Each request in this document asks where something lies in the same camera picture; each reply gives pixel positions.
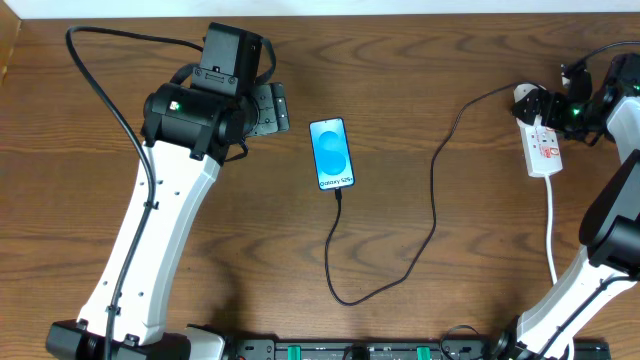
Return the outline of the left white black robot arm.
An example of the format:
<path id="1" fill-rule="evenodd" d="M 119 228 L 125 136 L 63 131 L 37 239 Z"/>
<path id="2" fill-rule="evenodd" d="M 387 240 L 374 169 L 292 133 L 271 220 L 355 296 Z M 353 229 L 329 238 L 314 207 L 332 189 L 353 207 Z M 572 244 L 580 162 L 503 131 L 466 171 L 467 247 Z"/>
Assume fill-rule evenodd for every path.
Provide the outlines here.
<path id="1" fill-rule="evenodd" d="M 47 351 L 59 359 L 210 359 L 225 339 L 197 325 L 167 331 L 168 302 L 186 240 L 230 148 L 285 132 L 284 87 L 261 70 L 269 39 L 212 23 L 201 58 L 151 93 L 130 140 L 134 191 L 98 284 L 79 315 L 55 322 Z"/>

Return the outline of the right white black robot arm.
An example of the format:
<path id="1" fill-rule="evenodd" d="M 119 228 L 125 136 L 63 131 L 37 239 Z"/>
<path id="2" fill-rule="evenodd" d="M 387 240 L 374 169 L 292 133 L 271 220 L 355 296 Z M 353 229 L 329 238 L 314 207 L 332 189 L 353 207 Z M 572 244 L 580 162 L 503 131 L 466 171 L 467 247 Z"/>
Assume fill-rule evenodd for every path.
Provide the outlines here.
<path id="1" fill-rule="evenodd" d="M 564 92 L 523 83 L 511 113 L 527 149 L 532 177 L 548 178 L 534 159 L 556 160 L 556 137 L 594 146 L 616 144 L 621 165 L 586 211 L 580 247 L 551 290 L 516 317 L 491 351 L 493 359 L 565 359 L 574 336 L 608 302 L 639 281 L 639 56 L 615 56 L 598 90 L 586 59 L 565 65 Z"/>

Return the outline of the blue screen Galaxy smartphone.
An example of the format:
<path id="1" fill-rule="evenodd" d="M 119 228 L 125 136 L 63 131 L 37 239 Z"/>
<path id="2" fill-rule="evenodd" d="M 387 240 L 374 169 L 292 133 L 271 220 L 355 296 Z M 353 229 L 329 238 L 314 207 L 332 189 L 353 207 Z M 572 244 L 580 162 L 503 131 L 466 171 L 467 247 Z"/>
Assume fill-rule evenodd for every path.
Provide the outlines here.
<path id="1" fill-rule="evenodd" d="M 353 186 L 356 178 L 344 119 L 311 122 L 309 132 L 319 189 L 329 191 Z"/>

